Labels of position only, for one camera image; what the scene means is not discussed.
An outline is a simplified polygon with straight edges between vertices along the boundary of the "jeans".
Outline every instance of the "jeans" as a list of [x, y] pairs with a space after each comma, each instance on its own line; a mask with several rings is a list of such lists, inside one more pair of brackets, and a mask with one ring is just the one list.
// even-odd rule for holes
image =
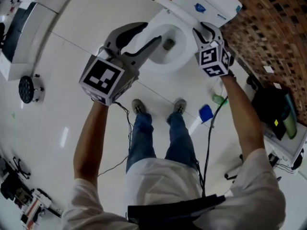
[[[172, 113], [167, 123], [170, 125], [170, 147], [165, 159], [180, 162], [197, 170], [193, 143], [180, 113]], [[136, 162], [156, 158], [153, 148], [152, 117], [148, 113], [138, 114], [134, 123], [132, 144], [128, 155], [126, 173]]]

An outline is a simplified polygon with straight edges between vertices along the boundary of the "toilet bowl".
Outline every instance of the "toilet bowl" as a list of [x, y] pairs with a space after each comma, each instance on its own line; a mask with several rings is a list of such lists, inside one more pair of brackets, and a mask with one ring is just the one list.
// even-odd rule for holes
[[158, 73], [183, 67], [198, 52], [193, 28], [201, 31], [201, 22], [221, 27], [233, 19], [242, 7], [238, 0], [155, 0], [163, 9], [138, 35], [139, 50], [151, 39], [162, 36], [159, 47], [142, 66]]
[[157, 73], [173, 72], [183, 67], [198, 51], [192, 30], [201, 24], [170, 0], [156, 2], [167, 8], [163, 8], [140, 33], [136, 48], [138, 50], [154, 37], [162, 36], [161, 44], [142, 68]]

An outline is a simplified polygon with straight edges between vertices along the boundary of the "brick wall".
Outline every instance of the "brick wall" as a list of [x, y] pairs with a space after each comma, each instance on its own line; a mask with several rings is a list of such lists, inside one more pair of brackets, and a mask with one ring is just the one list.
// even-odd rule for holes
[[224, 37], [263, 85], [276, 82], [292, 90], [299, 121], [307, 124], [307, 0], [240, 1], [237, 17], [222, 27]]

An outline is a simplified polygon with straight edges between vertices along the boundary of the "sneaker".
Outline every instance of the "sneaker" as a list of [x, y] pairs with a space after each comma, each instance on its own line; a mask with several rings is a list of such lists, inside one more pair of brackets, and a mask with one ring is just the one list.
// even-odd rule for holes
[[186, 111], [186, 108], [187, 108], [187, 102], [183, 99], [179, 99], [175, 103], [174, 113], [180, 113], [182, 115]]
[[140, 113], [146, 113], [146, 107], [139, 99], [132, 101], [132, 109], [136, 115]]

